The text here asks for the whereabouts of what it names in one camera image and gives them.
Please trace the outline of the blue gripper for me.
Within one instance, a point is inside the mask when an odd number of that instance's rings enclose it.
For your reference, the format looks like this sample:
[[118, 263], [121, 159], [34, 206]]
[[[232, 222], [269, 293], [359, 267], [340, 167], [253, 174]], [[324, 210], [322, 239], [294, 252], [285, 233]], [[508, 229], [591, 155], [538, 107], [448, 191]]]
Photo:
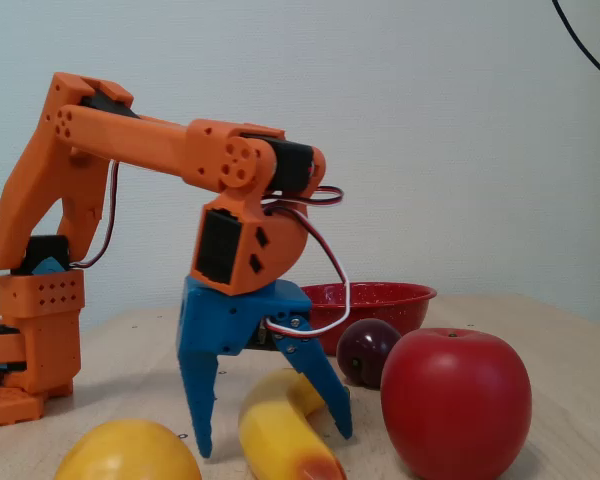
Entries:
[[311, 301], [296, 284], [277, 280], [257, 291], [228, 296], [185, 279], [178, 326], [180, 373], [200, 455], [211, 457], [218, 371], [216, 355], [244, 349], [279, 350], [324, 400], [340, 434], [353, 434], [350, 394], [311, 331]]

